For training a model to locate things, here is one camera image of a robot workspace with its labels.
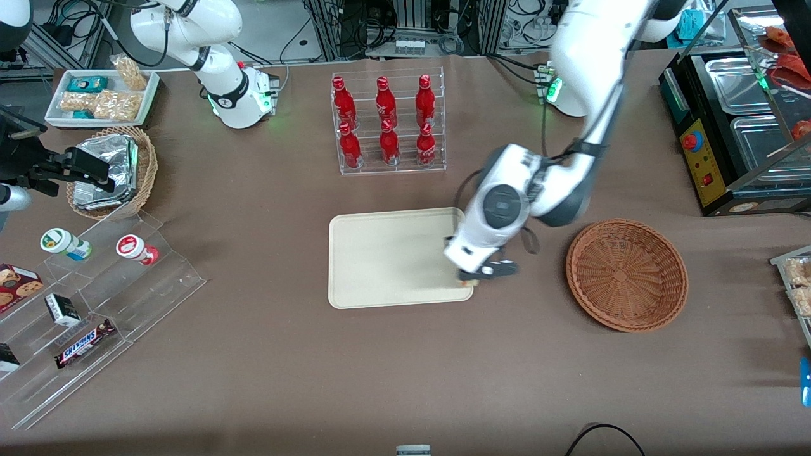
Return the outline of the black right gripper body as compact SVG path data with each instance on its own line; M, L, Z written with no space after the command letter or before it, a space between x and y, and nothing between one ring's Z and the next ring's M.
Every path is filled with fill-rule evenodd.
M14 184L33 168L48 161L50 152L39 135L48 127L26 116L2 107L1 118L1 180Z

